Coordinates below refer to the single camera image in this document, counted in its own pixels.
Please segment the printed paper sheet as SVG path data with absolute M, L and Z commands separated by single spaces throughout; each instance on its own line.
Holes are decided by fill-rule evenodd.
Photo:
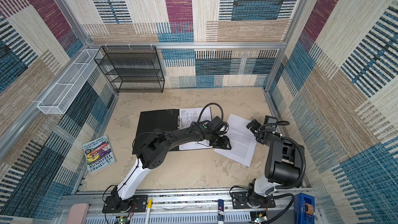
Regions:
M 231 114 L 228 123 L 230 127 L 226 136 L 230 140 L 231 150 L 214 151 L 249 168 L 256 148 L 254 134 L 247 129 L 250 121 Z

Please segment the orange folder black inside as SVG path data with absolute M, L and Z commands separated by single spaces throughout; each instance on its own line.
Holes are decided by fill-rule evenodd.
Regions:
M 136 132 L 136 136 L 139 137 L 135 141 L 144 140 L 149 134 L 142 133 L 153 132 L 156 128 L 162 131 L 179 130 L 179 110 L 180 109 L 168 109 L 141 112 Z

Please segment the white paper sheet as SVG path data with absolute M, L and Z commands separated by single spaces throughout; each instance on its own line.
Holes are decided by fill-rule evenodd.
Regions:
M 179 123 L 180 129 L 190 127 L 192 122 L 196 122 L 199 118 L 199 114 L 202 108 L 186 108 L 179 110 Z M 211 109 L 208 107 L 201 116 L 201 121 L 212 120 Z M 195 149 L 207 149 L 212 148 L 208 140 L 194 141 L 185 143 L 178 146 L 178 150 L 195 150 Z

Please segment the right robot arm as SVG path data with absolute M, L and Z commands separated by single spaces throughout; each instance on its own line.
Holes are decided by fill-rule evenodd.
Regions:
M 266 116 L 264 123 L 252 120 L 246 128 L 254 134 L 256 141 L 269 147 L 264 175 L 249 183 L 246 193 L 247 205 L 259 208 L 268 201 L 290 198 L 289 204 L 276 216 L 257 217 L 251 224 L 271 224 L 281 218 L 294 203 L 293 194 L 274 195 L 283 189 L 298 188 L 302 185 L 306 159 L 305 149 L 295 140 L 277 131 L 278 126 L 287 126 L 289 121 L 279 121 L 275 117 Z

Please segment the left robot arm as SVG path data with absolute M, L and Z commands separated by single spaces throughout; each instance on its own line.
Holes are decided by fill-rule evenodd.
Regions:
M 211 105 L 219 107 L 221 117 L 216 116 L 212 120 L 201 121 L 204 111 Z M 226 136 L 229 124 L 223 120 L 223 117 L 224 112 L 219 104 L 208 103 L 202 108 L 197 121 L 192 122 L 188 128 L 176 131 L 162 131 L 157 128 L 152 132 L 144 132 L 144 135 L 148 135 L 144 140 L 135 138 L 132 148 L 136 162 L 126 178 L 115 186 L 110 196 L 104 200 L 102 212 L 123 213 L 129 210 L 139 184 L 151 170 L 159 167 L 167 153 L 177 146 L 207 140 L 213 148 L 232 149 L 230 140 Z

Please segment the blue glue stick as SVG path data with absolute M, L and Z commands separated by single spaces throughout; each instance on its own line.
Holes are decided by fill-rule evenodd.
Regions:
M 217 224 L 224 224 L 224 201 L 222 199 L 218 200 Z

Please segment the blue box with tape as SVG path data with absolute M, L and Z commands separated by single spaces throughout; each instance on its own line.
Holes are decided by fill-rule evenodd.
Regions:
M 315 198 L 299 193 L 294 196 L 294 223 L 314 224 L 315 223 Z

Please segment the green circuit board right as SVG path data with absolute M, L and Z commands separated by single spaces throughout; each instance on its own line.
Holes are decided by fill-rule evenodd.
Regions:
M 265 224 L 267 222 L 266 216 L 259 216 L 254 218 L 250 223 L 251 224 Z

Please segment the green circuit board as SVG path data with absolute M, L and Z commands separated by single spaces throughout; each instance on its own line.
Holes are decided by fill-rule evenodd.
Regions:
M 131 218 L 130 217 L 120 217 L 116 219 L 115 224 L 130 224 L 131 223 Z
M 265 224 L 267 222 L 266 216 L 259 216 L 254 218 L 250 223 L 251 224 Z

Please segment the white yellow marker pen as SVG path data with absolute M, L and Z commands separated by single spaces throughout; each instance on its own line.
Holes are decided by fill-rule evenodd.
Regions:
M 144 224 L 149 224 L 150 211 L 152 207 L 152 199 L 148 199 L 148 206 L 146 208 L 146 217 Z

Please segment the colourful children's book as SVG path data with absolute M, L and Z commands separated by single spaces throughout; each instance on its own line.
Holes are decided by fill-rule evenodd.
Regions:
M 85 153 L 87 171 L 90 174 L 96 174 L 117 162 L 107 135 L 83 144 L 82 148 Z

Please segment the green circuit board left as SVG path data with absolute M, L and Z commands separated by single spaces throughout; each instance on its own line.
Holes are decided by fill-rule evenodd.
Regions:
M 131 218 L 130 217 L 120 217 L 116 219 L 115 224 L 130 224 L 131 223 Z

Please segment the pink object at edge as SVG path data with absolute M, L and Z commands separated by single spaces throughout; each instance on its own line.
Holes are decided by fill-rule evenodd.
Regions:
M 70 209 L 70 212 L 66 219 L 66 224 L 84 224 L 86 221 L 88 210 L 88 203 L 74 204 Z

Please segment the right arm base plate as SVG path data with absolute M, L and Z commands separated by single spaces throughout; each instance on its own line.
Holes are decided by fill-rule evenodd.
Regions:
M 232 198 L 232 205 L 234 209 L 244 208 L 275 208 L 276 204 L 274 200 L 267 200 L 267 203 L 260 203 L 257 205 L 250 205 L 246 198 L 246 192 L 235 191 L 230 193 Z

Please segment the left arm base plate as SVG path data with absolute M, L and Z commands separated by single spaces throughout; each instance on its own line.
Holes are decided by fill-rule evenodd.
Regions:
M 121 200 L 118 196 L 108 196 L 105 200 L 102 213 L 143 213 L 146 211 L 147 203 L 147 195 L 134 195 L 132 198 L 127 200 Z

